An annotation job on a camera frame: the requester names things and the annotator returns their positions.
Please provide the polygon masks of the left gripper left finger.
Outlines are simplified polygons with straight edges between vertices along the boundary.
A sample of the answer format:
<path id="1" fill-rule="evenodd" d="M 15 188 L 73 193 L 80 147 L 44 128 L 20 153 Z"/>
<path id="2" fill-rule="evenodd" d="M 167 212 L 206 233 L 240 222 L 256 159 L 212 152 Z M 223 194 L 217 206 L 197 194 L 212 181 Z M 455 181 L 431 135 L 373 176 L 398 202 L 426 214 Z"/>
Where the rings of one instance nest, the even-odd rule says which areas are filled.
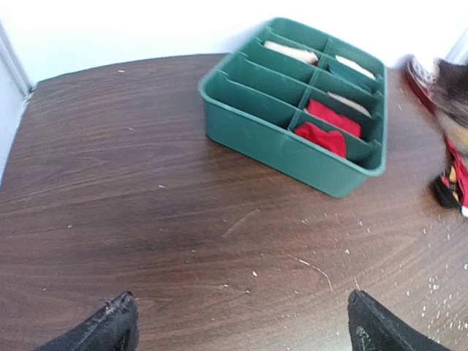
<path id="1" fill-rule="evenodd" d="M 38 350 L 136 350 L 138 311 L 134 295 L 123 292 L 79 325 L 38 346 Z"/>

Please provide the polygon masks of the red snowflake sock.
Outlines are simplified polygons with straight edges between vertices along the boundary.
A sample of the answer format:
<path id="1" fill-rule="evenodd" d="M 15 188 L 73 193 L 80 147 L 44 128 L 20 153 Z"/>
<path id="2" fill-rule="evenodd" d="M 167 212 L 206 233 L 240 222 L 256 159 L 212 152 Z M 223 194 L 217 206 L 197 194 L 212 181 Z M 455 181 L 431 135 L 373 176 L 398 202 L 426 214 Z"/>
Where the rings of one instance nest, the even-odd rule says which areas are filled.
<path id="1" fill-rule="evenodd" d="M 347 144 L 343 134 L 339 131 L 326 132 L 312 123 L 307 122 L 294 129 L 294 133 L 337 156 L 342 158 L 346 157 Z"/>

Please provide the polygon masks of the green compartment tray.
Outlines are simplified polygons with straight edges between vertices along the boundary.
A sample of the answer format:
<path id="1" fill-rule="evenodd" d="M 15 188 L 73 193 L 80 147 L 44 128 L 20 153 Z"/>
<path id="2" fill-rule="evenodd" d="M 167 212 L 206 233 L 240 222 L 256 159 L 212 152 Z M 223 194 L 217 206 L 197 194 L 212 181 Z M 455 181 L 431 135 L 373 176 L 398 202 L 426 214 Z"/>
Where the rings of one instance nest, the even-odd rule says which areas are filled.
<path id="1" fill-rule="evenodd" d="M 269 50 L 265 41 L 315 53 L 306 64 Z M 328 71 L 340 64 L 335 55 L 372 72 L 371 91 Z M 270 166 L 331 197 L 344 197 L 386 166 L 388 89 L 385 65 L 375 56 L 318 29 L 288 18 L 273 18 L 237 51 L 223 58 L 199 83 L 204 101 L 205 132 L 213 141 Z M 330 97 L 346 97 L 371 117 Z M 305 111 L 313 99 L 361 126 L 361 138 Z M 339 131 L 347 144 L 345 158 L 296 135 L 304 123 Z"/>

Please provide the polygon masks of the brown argyle sock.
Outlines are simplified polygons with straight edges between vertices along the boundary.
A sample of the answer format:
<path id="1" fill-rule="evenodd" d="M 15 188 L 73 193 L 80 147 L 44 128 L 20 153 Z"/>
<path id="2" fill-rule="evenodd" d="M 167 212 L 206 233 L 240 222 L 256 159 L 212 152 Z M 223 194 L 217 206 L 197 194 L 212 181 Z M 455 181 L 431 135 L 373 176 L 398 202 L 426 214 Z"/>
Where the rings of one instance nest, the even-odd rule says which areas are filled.
<path id="1" fill-rule="evenodd" d="M 467 148 L 467 65 L 440 59 L 431 97 L 447 137 L 460 150 Z"/>

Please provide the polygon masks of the black red argyle sock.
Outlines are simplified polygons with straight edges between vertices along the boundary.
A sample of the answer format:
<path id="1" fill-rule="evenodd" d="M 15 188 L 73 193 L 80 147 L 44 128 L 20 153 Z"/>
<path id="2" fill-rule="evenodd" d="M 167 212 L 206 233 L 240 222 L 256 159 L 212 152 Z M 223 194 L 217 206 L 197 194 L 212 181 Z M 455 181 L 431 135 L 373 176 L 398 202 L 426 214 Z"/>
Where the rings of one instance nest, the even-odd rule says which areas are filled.
<path id="1" fill-rule="evenodd" d="M 461 190 L 453 163 L 433 180 L 432 191 L 443 208 L 460 209 Z"/>

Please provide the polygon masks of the red sock with white cuff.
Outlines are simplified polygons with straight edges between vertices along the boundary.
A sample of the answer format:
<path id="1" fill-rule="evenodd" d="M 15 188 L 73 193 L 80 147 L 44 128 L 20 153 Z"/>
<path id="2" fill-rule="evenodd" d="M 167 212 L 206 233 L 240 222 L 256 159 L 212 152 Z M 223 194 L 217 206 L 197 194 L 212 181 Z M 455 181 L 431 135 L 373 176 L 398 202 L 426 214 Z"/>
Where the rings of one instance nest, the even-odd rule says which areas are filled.
<path id="1" fill-rule="evenodd" d="M 461 154 L 456 150 L 454 144 L 447 139 L 448 149 L 452 156 L 449 169 L 450 195 L 461 207 L 461 214 L 467 217 L 467 167 L 462 161 Z"/>

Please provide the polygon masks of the red cloth in tray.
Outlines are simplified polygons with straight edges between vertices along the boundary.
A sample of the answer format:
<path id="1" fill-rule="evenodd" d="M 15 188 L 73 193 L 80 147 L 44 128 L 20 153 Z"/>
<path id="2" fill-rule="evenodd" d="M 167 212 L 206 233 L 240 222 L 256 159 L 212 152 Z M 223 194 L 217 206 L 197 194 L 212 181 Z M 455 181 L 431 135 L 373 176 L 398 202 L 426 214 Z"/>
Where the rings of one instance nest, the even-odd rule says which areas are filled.
<path id="1" fill-rule="evenodd" d="M 318 101 L 310 99 L 308 106 L 305 108 L 305 111 L 310 115 L 313 115 L 329 124 L 334 125 L 335 127 L 340 128 L 354 137 L 361 138 L 360 124 L 346 116 L 336 113 Z"/>

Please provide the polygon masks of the cream cloth in tray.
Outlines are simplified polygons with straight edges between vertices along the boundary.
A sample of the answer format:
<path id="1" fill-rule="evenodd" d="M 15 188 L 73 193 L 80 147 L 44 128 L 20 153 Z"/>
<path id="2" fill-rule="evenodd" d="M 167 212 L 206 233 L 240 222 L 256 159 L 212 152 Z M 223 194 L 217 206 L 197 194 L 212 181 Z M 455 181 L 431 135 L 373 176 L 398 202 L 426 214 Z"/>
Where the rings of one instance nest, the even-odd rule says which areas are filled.
<path id="1" fill-rule="evenodd" d="M 336 99 L 337 101 L 340 101 L 344 105 L 351 107 L 352 109 L 364 114 L 365 116 L 371 117 L 370 112 L 362 105 L 359 105 L 357 102 L 354 102 L 346 97 L 343 97 L 341 95 L 335 94 L 333 92 L 328 91 L 327 94 Z"/>

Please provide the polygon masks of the red round plate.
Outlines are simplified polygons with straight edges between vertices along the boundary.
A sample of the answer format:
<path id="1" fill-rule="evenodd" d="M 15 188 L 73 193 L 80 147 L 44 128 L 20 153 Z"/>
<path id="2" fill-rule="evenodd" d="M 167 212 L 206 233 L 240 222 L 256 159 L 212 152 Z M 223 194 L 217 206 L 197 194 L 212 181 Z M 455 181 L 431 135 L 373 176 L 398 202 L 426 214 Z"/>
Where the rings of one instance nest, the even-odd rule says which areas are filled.
<path id="1" fill-rule="evenodd" d="M 410 67 L 412 57 L 413 56 L 411 56 L 406 63 L 405 77 L 413 93 L 416 95 L 422 105 L 425 106 L 429 112 L 434 114 L 435 105 L 432 102 L 429 94 L 429 88 L 433 82 L 430 84 L 422 83 L 413 75 L 412 69 Z"/>

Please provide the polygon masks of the teal cloth in tray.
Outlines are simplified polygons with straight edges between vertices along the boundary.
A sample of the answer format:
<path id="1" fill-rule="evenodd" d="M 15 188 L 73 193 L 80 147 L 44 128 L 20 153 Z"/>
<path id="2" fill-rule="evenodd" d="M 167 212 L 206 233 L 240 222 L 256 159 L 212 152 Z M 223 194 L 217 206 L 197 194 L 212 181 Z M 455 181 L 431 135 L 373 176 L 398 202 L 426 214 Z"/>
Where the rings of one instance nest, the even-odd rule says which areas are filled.
<path id="1" fill-rule="evenodd" d="M 348 83 L 353 84 L 359 88 L 362 88 L 365 91 L 371 91 L 371 86 L 367 83 L 367 77 L 353 69 L 345 68 L 344 66 L 338 64 L 329 64 L 328 71 L 342 80 L 347 81 Z"/>

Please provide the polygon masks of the white cloth in tray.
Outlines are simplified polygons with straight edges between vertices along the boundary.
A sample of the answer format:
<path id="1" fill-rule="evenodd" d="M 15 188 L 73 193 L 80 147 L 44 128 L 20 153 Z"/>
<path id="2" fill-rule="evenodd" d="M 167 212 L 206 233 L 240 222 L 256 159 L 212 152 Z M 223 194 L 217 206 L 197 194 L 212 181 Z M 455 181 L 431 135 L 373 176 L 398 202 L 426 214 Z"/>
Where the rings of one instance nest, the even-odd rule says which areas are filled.
<path id="1" fill-rule="evenodd" d="M 362 66 L 360 66 L 359 64 L 355 63 L 354 61 L 352 60 L 349 60 L 348 58 L 345 58 L 343 56 L 338 56 L 338 55 L 335 55 L 335 59 L 345 65 L 345 66 L 348 66 L 349 68 L 355 70 L 356 72 L 359 72 L 361 73 L 362 75 L 365 75 L 366 77 L 372 79 L 372 80 L 376 80 L 376 77 L 375 75 L 368 71 L 367 69 L 363 68 Z"/>

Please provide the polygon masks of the beige cloth in tray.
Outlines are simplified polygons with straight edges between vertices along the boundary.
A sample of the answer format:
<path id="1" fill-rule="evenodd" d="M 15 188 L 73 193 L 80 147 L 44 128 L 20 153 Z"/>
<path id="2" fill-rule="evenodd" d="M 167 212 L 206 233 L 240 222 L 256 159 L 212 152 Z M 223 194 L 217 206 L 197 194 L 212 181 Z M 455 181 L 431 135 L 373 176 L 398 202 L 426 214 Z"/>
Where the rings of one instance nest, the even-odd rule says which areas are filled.
<path id="1" fill-rule="evenodd" d="M 311 51 L 291 48 L 272 41 L 265 41 L 264 46 L 269 50 L 289 56 L 306 64 L 317 64 L 319 61 L 317 55 Z"/>

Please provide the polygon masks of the right aluminium post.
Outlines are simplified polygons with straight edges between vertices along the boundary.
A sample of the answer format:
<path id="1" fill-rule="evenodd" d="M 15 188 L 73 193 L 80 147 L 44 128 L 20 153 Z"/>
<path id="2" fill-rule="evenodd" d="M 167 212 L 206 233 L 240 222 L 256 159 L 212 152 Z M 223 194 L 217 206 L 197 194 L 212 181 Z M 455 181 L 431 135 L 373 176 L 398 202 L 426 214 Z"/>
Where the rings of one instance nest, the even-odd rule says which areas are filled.
<path id="1" fill-rule="evenodd" d="M 467 64 L 467 31 L 457 39 L 445 60 L 454 64 Z"/>

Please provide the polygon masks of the aluminium post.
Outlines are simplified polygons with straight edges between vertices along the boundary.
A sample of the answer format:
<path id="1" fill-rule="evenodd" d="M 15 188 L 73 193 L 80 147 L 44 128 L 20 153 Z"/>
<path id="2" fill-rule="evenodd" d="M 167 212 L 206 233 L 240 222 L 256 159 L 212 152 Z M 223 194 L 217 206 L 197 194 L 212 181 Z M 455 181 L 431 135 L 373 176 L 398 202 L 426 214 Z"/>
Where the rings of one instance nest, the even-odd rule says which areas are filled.
<path id="1" fill-rule="evenodd" d="M 23 98 L 28 99 L 34 92 L 34 85 L 29 80 L 23 65 L 14 51 L 9 37 L 1 24 L 1 60 L 11 75 Z"/>
<path id="2" fill-rule="evenodd" d="M 457 39 L 445 60 L 454 64 L 467 64 L 467 31 Z"/>

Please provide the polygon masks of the left aluminium post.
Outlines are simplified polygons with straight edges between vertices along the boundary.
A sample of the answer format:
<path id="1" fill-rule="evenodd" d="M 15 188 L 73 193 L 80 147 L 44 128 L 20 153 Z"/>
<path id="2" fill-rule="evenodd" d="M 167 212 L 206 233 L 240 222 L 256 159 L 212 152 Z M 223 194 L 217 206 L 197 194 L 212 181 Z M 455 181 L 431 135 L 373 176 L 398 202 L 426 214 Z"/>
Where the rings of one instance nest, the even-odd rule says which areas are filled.
<path id="1" fill-rule="evenodd" d="M 29 80 L 23 65 L 14 51 L 9 37 L 1 24 L 1 60 L 11 75 L 23 98 L 28 99 L 34 92 L 34 85 Z"/>

